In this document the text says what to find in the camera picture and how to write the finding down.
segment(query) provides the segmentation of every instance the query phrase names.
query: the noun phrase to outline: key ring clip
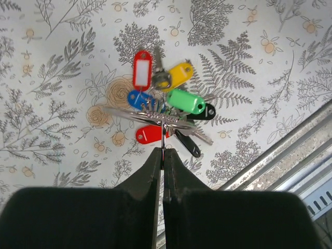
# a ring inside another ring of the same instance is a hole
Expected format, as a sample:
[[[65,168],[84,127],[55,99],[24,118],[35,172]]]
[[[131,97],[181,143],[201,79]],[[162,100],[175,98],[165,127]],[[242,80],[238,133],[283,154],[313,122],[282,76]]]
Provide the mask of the key ring clip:
[[[112,107],[104,107],[103,111],[112,115],[123,117],[125,119],[137,121],[140,123],[147,123],[149,125],[161,126],[165,122],[166,127],[178,130],[195,130],[196,127],[191,123],[180,120],[179,117],[171,116],[157,112],[131,112],[129,110],[121,110]]]
[[[157,72],[152,76],[152,88],[154,90],[164,90],[172,86],[172,76],[165,72]]]

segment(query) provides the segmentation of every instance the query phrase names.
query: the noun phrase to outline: key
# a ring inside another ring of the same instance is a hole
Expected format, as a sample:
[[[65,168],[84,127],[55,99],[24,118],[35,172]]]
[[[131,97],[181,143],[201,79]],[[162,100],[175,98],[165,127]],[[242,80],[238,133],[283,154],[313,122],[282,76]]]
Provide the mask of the key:
[[[152,85],[156,90],[161,90],[164,88],[170,88],[172,85],[172,78],[169,72],[165,71],[162,66],[161,56],[159,47],[155,47],[155,59],[156,59],[156,69],[152,76]]]
[[[192,114],[200,114],[205,109],[205,101],[202,97],[178,89],[168,93],[167,102],[175,108]]]
[[[183,135],[179,130],[175,130],[176,138],[186,147],[186,149],[196,158],[201,156],[201,150],[198,145],[189,137]]]
[[[151,101],[151,99],[147,99],[146,103],[147,103],[147,109],[149,111],[153,112],[153,107],[152,107],[152,101]]]
[[[151,85],[152,56],[145,50],[139,51],[134,57],[134,89],[146,91]]]
[[[216,116],[216,108],[214,108],[213,105],[206,103],[205,109],[200,114],[188,114],[186,117],[188,119],[194,119],[194,120],[211,120],[214,119]]]
[[[170,92],[174,88],[177,88],[186,81],[190,80],[193,75],[193,68],[190,63],[186,62],[180,63],[179,65],[170,69],[168,72],[172,78],[172,85],[167,88],[167,82],[160,83],[161,87],[163,88],[161,91],[163,92]]]
[[[189,135],[193,135],[195,137],[198,137],[200,140],[206,142],[207,144],[209,145],[213,145],[213,141],[212,139],[209,137],[209,136],[206,136],[204,134],[202,134],[201,132],[199,132],[199,130],[195,129],[195,130],[192,130],[192,131],[186,131],[186,130],[181,130],[182,134],[184,136],[189,136]]]
[[[161,140],[161,126],[148,125],[136,131],[136,140],[140,144],[150,144]]]

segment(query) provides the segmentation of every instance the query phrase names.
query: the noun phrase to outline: floral tablecloth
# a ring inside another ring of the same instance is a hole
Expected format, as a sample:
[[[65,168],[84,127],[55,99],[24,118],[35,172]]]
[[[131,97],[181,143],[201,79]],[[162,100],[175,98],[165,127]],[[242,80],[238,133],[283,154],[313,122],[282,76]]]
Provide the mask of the floral tablecloth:
[[[331,0],[0,0],[0,206],[24,186],[112,188],[160,146],[101,108],[130,109],[140,46],[217,96],[197,122],[214,145],[167,147],[221,186],[331,99],[331,16]]]

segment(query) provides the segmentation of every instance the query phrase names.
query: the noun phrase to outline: key tag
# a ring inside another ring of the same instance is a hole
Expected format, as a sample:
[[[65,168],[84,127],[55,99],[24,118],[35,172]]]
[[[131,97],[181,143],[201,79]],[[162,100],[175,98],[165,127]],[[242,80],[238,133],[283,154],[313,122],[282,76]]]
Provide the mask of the key tag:
[[[206,103],[205,109],[200,114],[188,114],[187,119],[193,120],[211,120],[216,116],[216,108],[213,105]]]
[[[154,99],[154,97],[152,95],[149,95],[145,92],[139,92],[137,90],[132,90],[129,94],[128,94],[128,103],[139,110],[142,110],[142,104],[144,104],[145,106],[147,105],[147,100],[150,99],[151,100],[151,105],[154,107],[155,104],[158,105],[157,109],[159,109],[159,105],[161,104],[160,101]],[[163,104],[163,107],[161,109],[161,112],[165,112],[166,110],[166,106],[165,104]]]
[[[192,114],[200,114],[205,109],[202,97],[178,89],[173,89],[167,94],[167,102],[175,108]]]
[[[172,78],[172,85],[169,88],[161,89],[161,91],[163,92],[170,92],[174,88],[177,88],[186,81],[190,80],[193,75],[193,67],[190,63],[185,62],[185,63],[180,63],[179,65],[170,69],[168,72]]]
[[[152,56],[147,51],[139,51],[134,58],[133,85],[137,91],[146,91],[151,84]]]
[[[161,140],[161,127],[160,126],[145,126],[136,131],[136,139],[140,144],[150,144]]]
[[[195,158],[201,156],[200,148],[189,136],[183,135],[179,130],[175,130],[175,136]]]

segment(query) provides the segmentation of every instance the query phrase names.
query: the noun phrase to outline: flower print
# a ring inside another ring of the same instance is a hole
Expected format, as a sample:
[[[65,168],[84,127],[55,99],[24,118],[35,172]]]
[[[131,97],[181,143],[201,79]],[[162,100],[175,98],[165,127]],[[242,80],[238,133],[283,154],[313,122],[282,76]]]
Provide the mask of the flower print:
[[[261,38],[262,40],[260,40],[260,43],[263,45],[265,53],[271,53],[272,56],[274,56],[277,51],[284,51],[281,48],[277,47],[278,43],[276,42],[276,40],[279,39],[279,36],[269,39],[268,34],[265,30],[263,30],[263,35],[261,36]]]
[[[257,5],[253,9],[248,8],[248,10],[250,10],[250,15],[248,16],[247,20],[243,22],[247,23],[247,26],[254,22],[257,22],[257,20],[255,20],[257,15]]]
[[[175,12],[174,5],[170,5],[170,6],[168,6],[168,8],[169,8],[170,13],[174,13]]]
[[[302,17],[302,19],[305,20],[305,22],[303,23],[302,27],[309,34],[315,33],[315,35],[317,36],[318,35],[318,29],[321,29],[323,27],[323,26],[321,26],[321,25],[318,24],[321,20],[315,20],[315,19],[310,20],[307,17],[303,17],[303,16],[301,16],[301,17]]]
[[[27,43],[31,42],[31,40],[40,40],[42,39],[42,37],[36,37],[35,36],[35,32],[33,29],[27,29],[26,30],[26,36],[23,36],[22,39],[26,40],[27,39]]]
[[[181,21],[179,21],[177,23],[176,27],[175,26],[170,26],[170,28],[172,29],[171,30],[171,35],[172,36],[178,36],[180,26],[181,26]]]
[[[28,51],[26,51],[26,52],[24,52],[24,53],[21,53],[21,54],[24,56],[24,59],[25,59],[25,60],[30,59],[30,55],[31,55],[31,53],[29,53]]]
[[[101,127],[111,121],[111,115],[102,111],[102,108],[102,105],[95,105],[91,106],[87,111],[87,120],[91,126]]]
[[[32,69],[33,69],[33,66],[34,65],[24,65],[23,66],[23,77],[25,77],[25,76],[31,76],[31,72],[32,72]]]
[[[32,166],[31,166],[31,169],[28,168],[27,166],[25,166],[23,169],[22,169],[22,172],[23,174],[26,176],[26,177],[33,177],[33,178],[36,178],[36,175],[35,173],[32,172]]]
[[[115,146],[122,146],[126,139],[125,133],[122,131],[117,131],[112,136],[112,142]]]
[[[279,4],[275,6],[275,10],[278,14],[282,14],[285,11],[285,8],[286,8],[285,4],[283,5]]]
[[[125,12],[127,12],[127,9],[123,7],[123,6],[127,5],[127,3],[128,2],[124,2],[124,3],[115,2],[115,3],[112,3],[112,5],[114,6],[114,10],[116,12],[120,12],[122,10],[124,10]]]
[[[16,169],[16,165],[8,166],[7,168],[9,169],[9,172],[10,172],[10,173],[15,173],[15,172],[17,171],[17,169]]]
[[[109,147],[106,147],[104,145],[105,141],[99,142],[97,137],[94,137],[95,144],[93,145],[99,152],[105,152],[107,153],[108,151],[112,151]]]
[[[231,133],[232,131],[219,131],[218,134],[220,134],[220,138],[221,139],[224,139],[226,137],[229,137],[230,138],[230,135],[228,135],[228,133]]]
[[[122,109],[130,108],[127,97],[134,90],[133,76],[123,75],[114,78],[106,90],[107,104]]]

